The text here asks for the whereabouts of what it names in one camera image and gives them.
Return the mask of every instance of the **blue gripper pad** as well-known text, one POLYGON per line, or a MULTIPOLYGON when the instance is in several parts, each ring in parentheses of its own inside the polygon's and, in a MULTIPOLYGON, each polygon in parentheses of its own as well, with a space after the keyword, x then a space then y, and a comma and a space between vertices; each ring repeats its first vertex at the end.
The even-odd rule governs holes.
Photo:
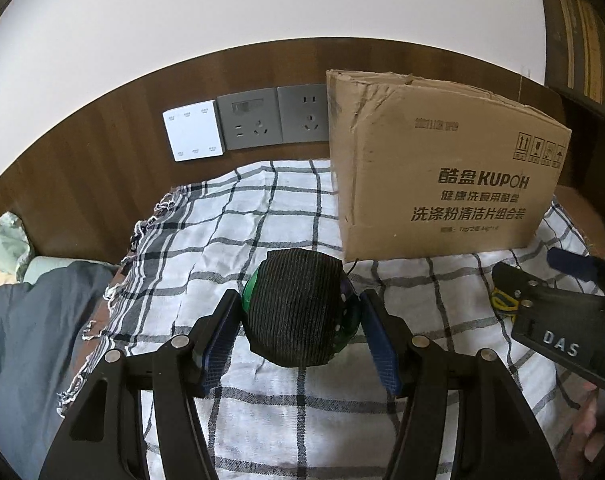
POLYGON ((547 251, 547 263, 552 269, 574 276, 584 282, 595 282, 598 279, 597 260, 592 256, 581 256, 557 247, 547 251))
POLYGON ((202 389, 205 394, 220 382, 240 329, 241 316, 240 300, 231 301, 216 326, 202 359, 202 389))
POLYGON ((383 322, 375 306, 365 292, 360 295, 362 313, 360 323, 365 331, 369 351, 374 358, 381 383, 395 396, 401 394, 401 378, 398 375, 398 354, 383 327, 383 322))

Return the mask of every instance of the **wall socket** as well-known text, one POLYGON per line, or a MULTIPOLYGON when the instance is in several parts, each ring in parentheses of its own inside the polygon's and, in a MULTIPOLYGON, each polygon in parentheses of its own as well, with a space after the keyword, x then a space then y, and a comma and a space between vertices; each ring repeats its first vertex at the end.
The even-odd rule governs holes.
POLYGON ((218 97, 218 115, 228 150, 282 144, 275 88, 218 97))
POLYGON ((327 85, 278 87, 283 142, 329 140, 327 85))

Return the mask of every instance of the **black mesh net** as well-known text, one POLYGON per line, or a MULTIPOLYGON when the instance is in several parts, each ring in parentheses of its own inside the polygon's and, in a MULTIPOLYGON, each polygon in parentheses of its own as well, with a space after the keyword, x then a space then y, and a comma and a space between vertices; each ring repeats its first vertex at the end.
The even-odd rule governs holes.
POLYGON ((342 304, 342 270, 340 260, 315 251, 268 252, 245 322, 252 352, 283 367, 326 364, 342 304))

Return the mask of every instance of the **screw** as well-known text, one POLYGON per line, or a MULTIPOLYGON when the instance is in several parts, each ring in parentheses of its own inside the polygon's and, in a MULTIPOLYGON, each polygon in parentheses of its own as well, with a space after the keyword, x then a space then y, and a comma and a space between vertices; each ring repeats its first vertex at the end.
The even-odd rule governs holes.
POLYGON ((120 352, 118 350, 110 350, 105 354, 105 361, 108 363, 115 363, 120 359, 120 352))
POLYGON ((189 344, 189 338, 186 335, 177 335, 171 340, 173 348, 183 348, 189 344))
POLYGON ((486 361, 495 361, 498 359, 498 355, 491 348, 483 348, 481 350, 481 357, 486 361))
POLYGON ((429 338, 423 335, 415 335, 411 338, 411 344, 418 348, 427 348, 429 346, 429 338))

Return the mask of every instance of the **white wall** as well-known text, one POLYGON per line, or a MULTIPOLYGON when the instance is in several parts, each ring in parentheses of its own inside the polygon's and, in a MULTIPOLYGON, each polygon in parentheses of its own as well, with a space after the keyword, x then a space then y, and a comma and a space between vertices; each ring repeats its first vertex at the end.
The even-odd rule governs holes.
POLYGON ((97 97, 164 66, 285 38, 411 41, 542 83, 542 0, 13 0, 0 19, 0 174, 97 97))

